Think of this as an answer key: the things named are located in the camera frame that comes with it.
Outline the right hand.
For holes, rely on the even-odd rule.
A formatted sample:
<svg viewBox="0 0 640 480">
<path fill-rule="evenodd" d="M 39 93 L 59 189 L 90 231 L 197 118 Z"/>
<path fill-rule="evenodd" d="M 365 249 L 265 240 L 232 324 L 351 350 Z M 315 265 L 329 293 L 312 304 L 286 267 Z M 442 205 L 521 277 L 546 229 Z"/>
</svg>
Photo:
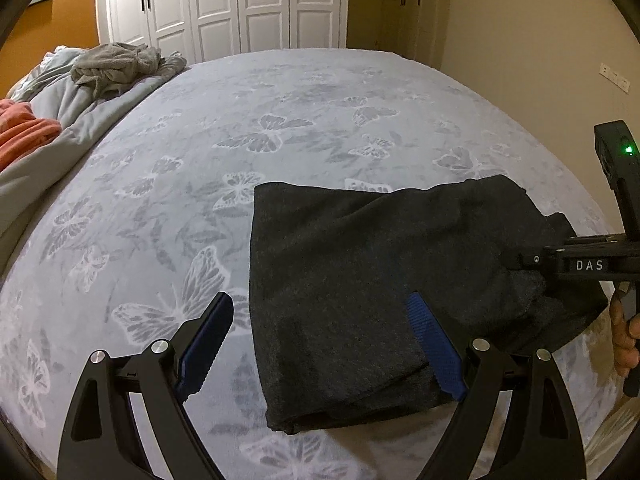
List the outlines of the right hand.
<svg viewBox="0 0 640 480">
<path fill-rule="evenodd" d="M 614 351 L 614 368 L 618 376 L 627 378 L 630 371 L 639 364 L 639 315 L 626 318 L 623 306 L 625 294 L 616 289 L 611 298 L 610 312 L 612 345 Z"/>
</svg>

